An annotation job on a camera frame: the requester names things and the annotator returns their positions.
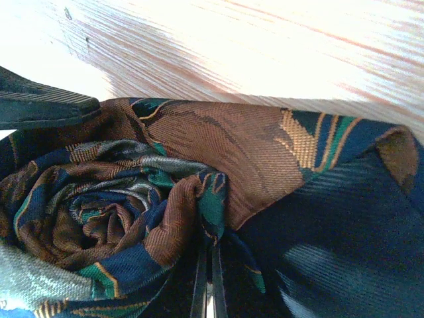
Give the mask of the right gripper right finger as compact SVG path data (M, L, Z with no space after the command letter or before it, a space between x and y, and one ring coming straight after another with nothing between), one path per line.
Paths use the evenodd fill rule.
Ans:
M214 314L216 317L261 317L262 294L229 245L211 252Z

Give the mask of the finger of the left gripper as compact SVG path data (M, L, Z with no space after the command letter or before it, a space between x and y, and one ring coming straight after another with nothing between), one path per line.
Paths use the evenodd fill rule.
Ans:
M1 68L1 129L76 125L99 115L98 99L30 81Z

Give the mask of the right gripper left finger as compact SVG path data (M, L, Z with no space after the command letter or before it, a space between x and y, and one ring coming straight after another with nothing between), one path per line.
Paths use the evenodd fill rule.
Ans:
M159 317L207 316L207 251L195 238L178 261L161 294Z

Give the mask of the brown teal patterned tie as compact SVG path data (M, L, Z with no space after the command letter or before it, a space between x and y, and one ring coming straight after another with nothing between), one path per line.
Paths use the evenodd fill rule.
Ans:
M1 141L1 316L159 317L191 240L261 317L423 316L423 147L401 125L122 98Z

